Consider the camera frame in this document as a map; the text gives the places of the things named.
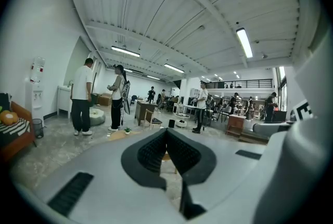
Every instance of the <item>stuffed animal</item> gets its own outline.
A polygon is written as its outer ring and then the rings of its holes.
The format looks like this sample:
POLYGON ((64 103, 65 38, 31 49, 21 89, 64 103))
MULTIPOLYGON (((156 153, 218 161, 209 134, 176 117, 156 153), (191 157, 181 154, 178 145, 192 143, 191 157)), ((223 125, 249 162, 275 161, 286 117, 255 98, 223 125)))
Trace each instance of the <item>stuffed animal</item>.
POLYGON ((18 120, 19 118, 15 112, 10 112, 8 110, 5 110, 2 111, 0 114, 0 121, 6 126, 10 126, 16 123, 18 120))

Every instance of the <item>floor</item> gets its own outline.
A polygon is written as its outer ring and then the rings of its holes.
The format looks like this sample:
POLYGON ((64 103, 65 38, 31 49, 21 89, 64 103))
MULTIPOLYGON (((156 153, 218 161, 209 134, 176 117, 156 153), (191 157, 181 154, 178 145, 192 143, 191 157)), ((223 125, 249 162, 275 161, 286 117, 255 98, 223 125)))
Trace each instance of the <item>floor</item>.
MULTIPOLYGON (((44 137, 36 139, 37 147, 31 145, 25 148, 11 162, 10 175, 13 180, 33 190, 43 179, 72 158, 75 158, 95 144, 107 142, 112 136, 108 131, 108 127, 111 125, 110 107, 100 106, 98 108, 105 112, 106 121, 99 126, 92 127, 93 135, 91 136, 83 136, 82 134, 74 136, 72 122, 68 120, 65 113, 46 119, 44 137)), ((134 110, 135 108, 132 105, 131 112, 133 114, 124 114, 122 129, 126 127, 135 131, 143 129, 143 125, 139 127, 136 119, 134 119, 134 110)), ((154 117, 161 120, 164 127, 168 126, 170 119, 176 119, 171 112, 168 113, 165 109, 162 112, 155 112, 154 117)), ((215 136, 222 140, 235 140, 232 136, 224 134, 223 130, 225 130, 226 123, 227 121, 221 122, 221 119, 213 121, 211 127, 206 127, 202 135, 215 136)), ((246 123, 246 126, 251 129, 253 123, 246 123)), ((191 133, 194 127, 196 127, 196 124, 193 121, 193 117, 191 117, 187 128, 175 128, 178 132, 185 134, 191 133)), ((167 181, 166 195, 173 205, 179 208, 182 178, 179 173, 174 174, 172 161, 162 162, 161 176, 167 181)))

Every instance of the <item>rectangular led light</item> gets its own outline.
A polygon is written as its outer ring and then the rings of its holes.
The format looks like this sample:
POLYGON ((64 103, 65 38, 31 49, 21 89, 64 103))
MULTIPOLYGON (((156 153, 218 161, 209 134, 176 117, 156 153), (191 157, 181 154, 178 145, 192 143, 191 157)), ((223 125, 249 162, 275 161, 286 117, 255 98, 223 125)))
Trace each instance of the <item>rectangular led light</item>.
POLYGON ((154 80, 160 80, 159 78, 155 78, 155 77, 152 77, 152 76, 147 76, 147 77, 152 78, 154 80))
POLYGON ((181 70, 181 69, 179 69, 179 68, 175 68, 175 67, 170 66, 170 65, 168 65, 168 64, 164 64, 164 66, 167 67, 167 68, 171 68, 171 69, 173 69, 173 70, 176 70, 177 72, 184 73, 183 70, 181 70))
POLYGON ((135 52, 131 52, 131 51, 128 51, 128 50, 125 50, 125 49, 122 49, 122 48, 118 48, 118 47, 115 47, 115 46, 112 46, 111 49, 115 50, 115 51, 118 51, 118 52, 125 53, 125 54, 129 54, 129 55, 133 55, 133 56, 136 56, 136 57, 140 57, 140 54, 137 54, 135 52))
POLYGON ((253 57, 252 50, 251 50, 251 45, 248 39, 248 36, 246 35, 246 31, 244 28, 241 28, 239 30, 236 30, 236 33, 239 37, 239 40, 243 46, 244 52, 246 54, 247 58, 253 57))

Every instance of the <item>person with long ponytail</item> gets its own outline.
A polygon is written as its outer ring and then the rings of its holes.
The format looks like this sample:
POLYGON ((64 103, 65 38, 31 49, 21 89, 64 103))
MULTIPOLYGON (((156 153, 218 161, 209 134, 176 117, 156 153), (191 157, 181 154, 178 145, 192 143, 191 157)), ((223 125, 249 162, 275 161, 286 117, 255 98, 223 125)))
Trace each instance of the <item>person with long ponytail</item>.
POLYGON ((114 73, 117 75, 114 84, 109 88, 113 91, 112 93, 112 103, 111 103, 111 119, 112 125, 109 127, 109 131, 118 131, 120 126, 121 119, 121 91, 123 90, 124 85, 127 83, 126 72, 122 65, 117 65, 115 67, 114 73))

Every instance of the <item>railing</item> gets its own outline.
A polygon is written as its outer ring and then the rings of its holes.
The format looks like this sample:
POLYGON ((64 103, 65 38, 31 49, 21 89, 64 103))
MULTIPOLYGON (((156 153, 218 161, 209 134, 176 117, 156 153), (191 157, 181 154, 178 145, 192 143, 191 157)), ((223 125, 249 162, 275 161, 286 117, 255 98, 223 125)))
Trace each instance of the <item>railing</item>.
POLYGON ((207 89, 272 88, 273 79, 234 80, 207 83, 207 89))

